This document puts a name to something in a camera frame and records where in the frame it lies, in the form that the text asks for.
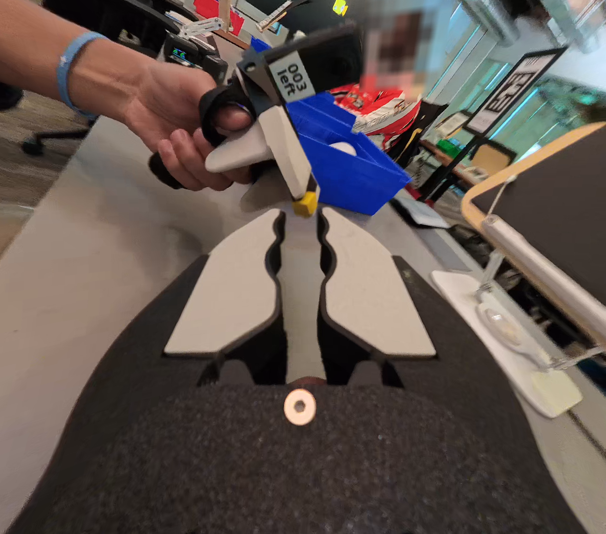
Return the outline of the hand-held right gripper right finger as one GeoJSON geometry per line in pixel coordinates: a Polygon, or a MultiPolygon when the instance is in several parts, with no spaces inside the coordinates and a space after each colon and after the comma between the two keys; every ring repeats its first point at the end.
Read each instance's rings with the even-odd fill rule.
{"type": "Polygon", "coordinates": [[[384,357],[435,357],[435,346],[390,251],[331,207],[318,214],[318,235],[328,323],[384,357]]]}

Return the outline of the black device green display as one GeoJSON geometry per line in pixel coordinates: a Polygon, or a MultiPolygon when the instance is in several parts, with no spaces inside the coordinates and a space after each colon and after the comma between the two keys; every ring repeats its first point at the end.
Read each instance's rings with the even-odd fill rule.
{"type": "Polygon", "coordinates": [[[218,85],[225,82],[229,67],[215,45],[204,39],[186,39],[170,32],[167,32],[163,43],[163,60],[184,67],[199,68],[218,85]]]}

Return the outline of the person's left forearm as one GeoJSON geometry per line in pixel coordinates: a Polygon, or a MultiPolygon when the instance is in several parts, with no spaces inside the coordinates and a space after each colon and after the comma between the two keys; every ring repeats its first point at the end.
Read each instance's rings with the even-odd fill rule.
{"type": "MultiPolygon", "coordinates": [[[[69,43],[87,30],[29,0],[1,0],[1,82],[59,101],[56,68],[69,43]]],[[[82,111],[124,119],[149,57],[110,40],[85,46],[72,66],[69,93],[82,111]]]]}

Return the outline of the dark grey flat case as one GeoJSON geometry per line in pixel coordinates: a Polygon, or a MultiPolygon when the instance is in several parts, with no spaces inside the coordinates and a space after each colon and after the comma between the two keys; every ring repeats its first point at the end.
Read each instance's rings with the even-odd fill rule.
{"type": "Polygon", "coordinates": [[[449,230],[452,225],[427,204],[409,199],[404,195],[396,195],[389,201],[392,209],[407,224],[416,228],[433,228],[449,230]]]}

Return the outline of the red tray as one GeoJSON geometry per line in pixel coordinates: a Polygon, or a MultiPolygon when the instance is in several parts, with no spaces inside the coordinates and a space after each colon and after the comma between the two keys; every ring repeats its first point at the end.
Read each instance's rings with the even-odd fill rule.
{"type": "MultiPolygon", "coordinates": [[[[227,21],[227,6],[223,5],[220,0],[194,0],[195,12],[206,19],[218,17],[222,21],[227,21]]],[[[244,16],[240,11],[232,6],[229,9],[229,22],[225,23],[228,27],[224,29],[229,31],[236,37],[239,37],[244,26],[244,16]]]]}

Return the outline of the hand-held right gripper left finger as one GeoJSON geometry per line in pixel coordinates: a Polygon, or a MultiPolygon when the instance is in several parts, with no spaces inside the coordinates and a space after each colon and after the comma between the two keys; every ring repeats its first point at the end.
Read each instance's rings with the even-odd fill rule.
{"type": "Polygon", "coordinates": [[[277,321],[284,234],[285,213],[274,208],[213,248],[164,355],[226,355],[277,321]]]}

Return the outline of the black office chair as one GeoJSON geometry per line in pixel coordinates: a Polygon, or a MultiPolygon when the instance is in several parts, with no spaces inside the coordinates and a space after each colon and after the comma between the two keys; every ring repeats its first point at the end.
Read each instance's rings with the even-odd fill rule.
{"type": "Polygon", "coordinates": [[[168,34],[176,35],[183,24],[199,17],[177,0],[95,0],[101,8],[97,32],[114,42],[123,30],[137,37],[139,49],[159,54],[168,34]]]}

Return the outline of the white upright stick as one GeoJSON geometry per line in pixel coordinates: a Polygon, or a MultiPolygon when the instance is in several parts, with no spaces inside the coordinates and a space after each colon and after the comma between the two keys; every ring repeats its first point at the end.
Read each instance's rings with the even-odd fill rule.
{"type": "Polygon", "coordinates": [[[260,33],[269,30],[276,23],[279,24],[280,20],[288,13],[290,8],[292,7],[293,1],[287,0],[280,7],[275,9],[271,14],[269,14],[266,18],[257,22],[256,30],[260,33]]]}

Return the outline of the framed black-white marker sign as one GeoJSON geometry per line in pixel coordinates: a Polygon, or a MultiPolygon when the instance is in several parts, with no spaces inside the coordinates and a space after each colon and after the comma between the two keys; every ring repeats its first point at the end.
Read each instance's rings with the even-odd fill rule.
{"type": "Polygon", "coordinates": [[[567,50],[568,46],[561,46],[524,54],[466,121],[463,129],[474,136],[487,136],[567,50]]]}

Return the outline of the blue wristband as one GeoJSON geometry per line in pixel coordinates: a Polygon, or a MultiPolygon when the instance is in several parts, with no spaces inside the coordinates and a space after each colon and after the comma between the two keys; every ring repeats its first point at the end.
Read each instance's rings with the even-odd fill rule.
{"type": "Polygon", "coordinates": [[[70,108],[73,112],[79,114],[81,117],[86,118],[88,121],[95,121],[98,118],[98,115],[82,111],[72,103],[68,84],[72,66],[77,61],[80,51],[82,51],[85,46],[97,40],[108,40],[108,38],[94,31],[86,31],[74,38],[60,55],[59,63],[56,68],[56,83],[59,101],[70,108]]]}

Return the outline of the small yellow cube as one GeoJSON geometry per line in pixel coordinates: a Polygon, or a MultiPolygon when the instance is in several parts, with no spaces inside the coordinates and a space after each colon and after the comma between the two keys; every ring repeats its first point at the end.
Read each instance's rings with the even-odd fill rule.
{"type": "Polygon", "coordinates": [[[318,207],[318,194],[315,191],[307,191],[303,197],[292,202],[293,212],[296,216],[304,219],[311,218],[318,207]]]}

